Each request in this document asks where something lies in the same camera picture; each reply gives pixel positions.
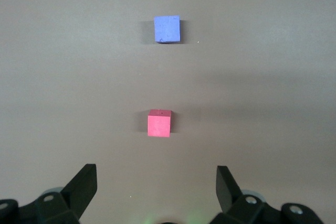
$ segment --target blue cube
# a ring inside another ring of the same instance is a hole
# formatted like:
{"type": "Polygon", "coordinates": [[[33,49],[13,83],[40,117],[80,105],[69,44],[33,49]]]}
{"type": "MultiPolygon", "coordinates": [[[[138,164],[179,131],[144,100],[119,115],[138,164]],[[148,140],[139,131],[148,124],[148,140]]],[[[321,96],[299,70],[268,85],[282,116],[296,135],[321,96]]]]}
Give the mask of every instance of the blue cube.
{"type": "Polygon", "coordinates": [[[155,41],[158,43],[180,42],[180,16],[154,17],[155,41]]]}

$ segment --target red cube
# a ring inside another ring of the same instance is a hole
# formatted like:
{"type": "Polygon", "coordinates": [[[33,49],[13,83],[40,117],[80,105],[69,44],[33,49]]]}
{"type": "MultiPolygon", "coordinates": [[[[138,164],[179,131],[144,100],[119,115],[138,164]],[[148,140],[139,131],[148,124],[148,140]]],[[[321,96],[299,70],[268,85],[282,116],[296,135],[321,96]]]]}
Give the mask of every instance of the red cube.
{"type": "Polygon", "coordinates": [[[148,136],[170,137],[171,110],[151,110],[148,114],[148,136]]]}

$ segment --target screw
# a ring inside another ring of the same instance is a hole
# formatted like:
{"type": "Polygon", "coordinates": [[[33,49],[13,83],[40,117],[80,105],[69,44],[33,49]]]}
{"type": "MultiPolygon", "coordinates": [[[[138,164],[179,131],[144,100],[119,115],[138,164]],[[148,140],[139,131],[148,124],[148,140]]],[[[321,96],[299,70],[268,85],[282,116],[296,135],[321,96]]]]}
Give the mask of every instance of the screw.
{"type": "Polygon", "coordinates": [[[254,197],[252,197],[252,196],[246,197],[246,201],[249,204],[256,204],[257,203],[257,200],[254,197]]]}
{"type": "Polygon", "coordinates": [[[48,196],[46,196],[46,197],[43,199],[43,201],[44,201],[44,202],[47,202],[47,201],[51,201],[51,200],[53,200],[53,199],[54,199],[53,195],[48,195],[48,196]]]}
{"type": "Polygon", "coordinates": [[[8,203],[0,204],[0,210],[5,209],[6,207],[8,207],[8,203]]]}
{"type": "Polygon", "coordinates": [[[290,206],[289,209],[294,213],[294,214],[297,214],[297,215],[301,215],[303,214],[303,211],[301,208],[299,208],[298,206],[290,206]]]}

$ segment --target foam block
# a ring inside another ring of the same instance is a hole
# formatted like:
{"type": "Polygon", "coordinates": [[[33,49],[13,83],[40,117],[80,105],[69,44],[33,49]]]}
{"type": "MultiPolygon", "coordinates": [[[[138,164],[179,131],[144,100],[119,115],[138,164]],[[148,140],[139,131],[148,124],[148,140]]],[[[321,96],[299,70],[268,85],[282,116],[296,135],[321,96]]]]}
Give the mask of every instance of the foam block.
{"type": "Polygon", "coordinates": [[[151,110],[148,114],[148,136],[170,137],[171,110],[151,110]]]}
{"type": "Polygon", "coordinates": [[[180,16],[154,17],[155,41],[158,43],[180,42],[180,16]]]}

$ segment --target black plastic part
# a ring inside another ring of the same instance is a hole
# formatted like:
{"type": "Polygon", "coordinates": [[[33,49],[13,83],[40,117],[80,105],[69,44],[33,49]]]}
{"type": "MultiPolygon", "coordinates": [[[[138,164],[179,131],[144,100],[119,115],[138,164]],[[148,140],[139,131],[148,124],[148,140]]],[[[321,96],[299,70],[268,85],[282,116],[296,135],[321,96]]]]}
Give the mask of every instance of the black plastic part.
{"type": "Polygon", "coordinates": [[[68,207],[80,218],[91,199],[97,192],[96,165],[87,164],[63,188],[63,195],[68,207]]]}
{"type": "Polygon", "coordinates": [[[18,203],[14,199],[0,200],[0,224],[14,223],[18,203]]]}
{"type": "Polygon", "coordinates": [[[323,224],[304,205],[288,203],[278,211],[256,196],[243,195],[226,166],[217,167],[216,193],[223,212],[210,224],[323,224]],[[291,206],[299,207],[301,211],[295,213],[290,209],[291,206]]]}
{"type": "Polygon", "coordinates": [[[243,195],[227,166],[217,167],[216,194],[224,213],[243,195]]]}
{"type": "Polygon", "coordinates": [[[281,212],[292,224],[323,224],[313,210],[297,203],[286,203],[282,206],[281,212]],[[297,206],[302,210],[301,214],[296,214],[290,210],[291,206],[297,206]]]}
{"type": "Polygon", "coordinates": [[[60,193],[44,194],[35,200],[37,220],[40,224],[78,224],[78,218],[70,210],[60,193]]]}
{"type": "Polygon", "coordinates": [[[0,200],[0,224],[79,224],[97,191],[97,168],[85,165],[60,193],[47,193],[18,208],[13,199],[0,200]]]}
{"type": "Polygon", "coordinates": [[[252,224],[255,223],[263,208],[264,203],[257,197],[252,195],[242,195],[232,205],[227,212],[227,215],[235,217],[235,219],[242,223],[252,224]],[[253,204],[248,203],[246,200],[248,197],[252,197],[256,202],[253,204]]]}

